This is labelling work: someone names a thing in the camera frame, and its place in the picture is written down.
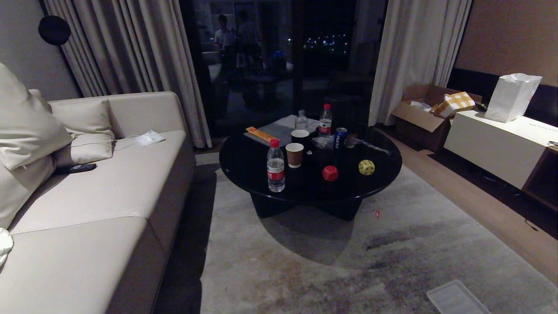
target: wall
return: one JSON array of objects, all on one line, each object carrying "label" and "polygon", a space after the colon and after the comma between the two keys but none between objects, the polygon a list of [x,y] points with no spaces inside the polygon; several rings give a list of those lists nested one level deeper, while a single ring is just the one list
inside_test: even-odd
[{"label": "wall", "polygon": [[43,16],[38,0],[0,1],[0,62],[49,101],[80,97],[58,47],[39,36]]},{"label": "wall", "polygon": [[474,0],[455,67],[558,87],[558,1]]}]

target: wooden floor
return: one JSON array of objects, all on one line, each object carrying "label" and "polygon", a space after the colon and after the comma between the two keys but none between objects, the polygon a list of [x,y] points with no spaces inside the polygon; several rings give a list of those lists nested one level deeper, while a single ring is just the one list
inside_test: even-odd
[{"label": "wooden floor", "polygon": [[381,131],[399,148],[403,164],[438,192],[490,230],[535,269],[558,286],[558,241],[485,190],[432,157],[430,150],[416,150]]},{"label": "wooden floor", "polygon": [[[475,182],[466,169],[467,161],[456,155],[434,154],[417,148],[390,128],[380,132],[397,145],[405,166],[558,286],[558,216],[555,212],[549,213],[550,209],[538,203],[533,205],[534,201],[516,197],[488,180],[480,179],[485,182],[479,183],[477,178]],[[214,148],[196,153],[216,153],[224,140],[226,137],[216,139]]]}]

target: bottle label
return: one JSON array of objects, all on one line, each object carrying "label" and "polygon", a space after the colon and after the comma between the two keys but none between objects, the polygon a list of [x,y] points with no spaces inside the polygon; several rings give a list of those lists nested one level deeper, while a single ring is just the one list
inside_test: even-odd
[{"label": "bottle label", "polygon": [[285,177],[285,165],[280,167],[267,166],[267,178],[270,180],[281,180]]},{"label": "bottle label", "polygon": [[320,121],[320,133],[331,133],[331,122],[321,122]]}]

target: white pillow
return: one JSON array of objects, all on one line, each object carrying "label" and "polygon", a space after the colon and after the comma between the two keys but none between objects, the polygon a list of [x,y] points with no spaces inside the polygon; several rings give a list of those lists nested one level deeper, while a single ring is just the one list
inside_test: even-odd
[{"label": "white pillow", "polygon": [[8,170],[59,150],[72,138],[0,63],[0,164]]},{"label": "white pillow", "polygon": [[40,90],[30,89],[29,92],[31,93],[31,95],[33,95],[33,97],[37,98],[41,102],[41,105],[48,113],[52,114],[52,108],[50,107],[49,103],[46,102],[46,100],[42,97]]},{"label": "white pillow", "polygon": [[112,157],[112,140],[106,134],[79,134],[70,145],[52,154],[57,167],[91,163]]},{"label": "white pillow", "polygon": [[0,228],[8,228],[17,211],[52,172],[50,156],[11,171],[0,166]]},{"label": "white pillow", "polygon": [[56,166],[86,164],[112,157],[112,141],[107,99],[80,103],[50,104],[52,114],[75,136],[72,143],[57,151]]}]

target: black cup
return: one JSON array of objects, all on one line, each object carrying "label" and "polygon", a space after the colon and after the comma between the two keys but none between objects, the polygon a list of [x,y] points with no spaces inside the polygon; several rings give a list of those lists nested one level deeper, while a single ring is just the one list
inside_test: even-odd
[{"label": "black cup", "polygon": [[291,142],[303,144],[304,148],[310,147],[310,133],[306,130],[294,130],[291,132]]}]

